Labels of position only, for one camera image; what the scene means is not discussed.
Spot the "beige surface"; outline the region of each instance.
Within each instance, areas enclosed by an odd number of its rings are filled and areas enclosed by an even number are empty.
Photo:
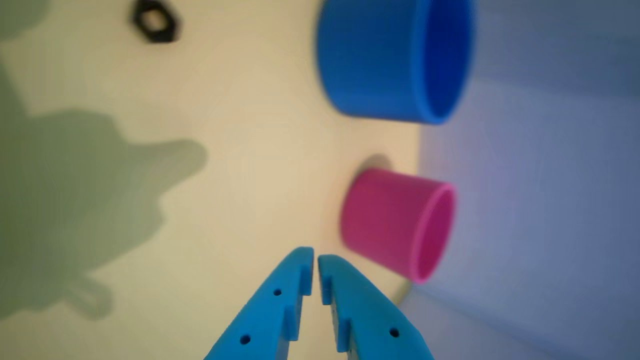
[[[402,279],[348,252],[337,219],[370,156],[415,173],[418,129],[330,107],[319,1],[176,0],[170,45],[128,26],[131,3],[3,9],[24,31],[0,38],[0,359],[201,359],[300,245],[393,297]],[[289,358],[344,359],[314,281]]]

